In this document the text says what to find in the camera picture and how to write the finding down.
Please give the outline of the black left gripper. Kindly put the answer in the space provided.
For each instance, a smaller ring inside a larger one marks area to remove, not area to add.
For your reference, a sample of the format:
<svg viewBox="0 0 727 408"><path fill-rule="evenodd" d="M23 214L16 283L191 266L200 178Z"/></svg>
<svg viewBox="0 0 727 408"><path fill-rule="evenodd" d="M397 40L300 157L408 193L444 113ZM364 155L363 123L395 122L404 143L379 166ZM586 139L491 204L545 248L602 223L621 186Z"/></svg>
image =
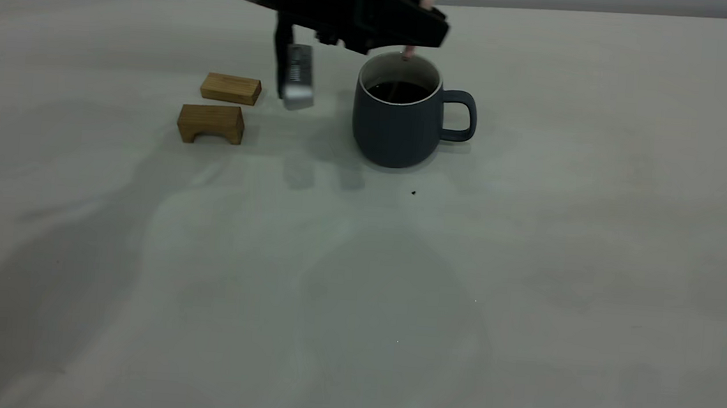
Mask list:
<svg viewBox="0 0 727 408"><path fill-rule="evenodd" d="M342 42L346 49L368 54L376 47L438 48L449 32L435 0L255 0L277 11L274 43L294 43L294 26L315 32L325 45ZM374 10L377 5L376 29Z"/></svg>

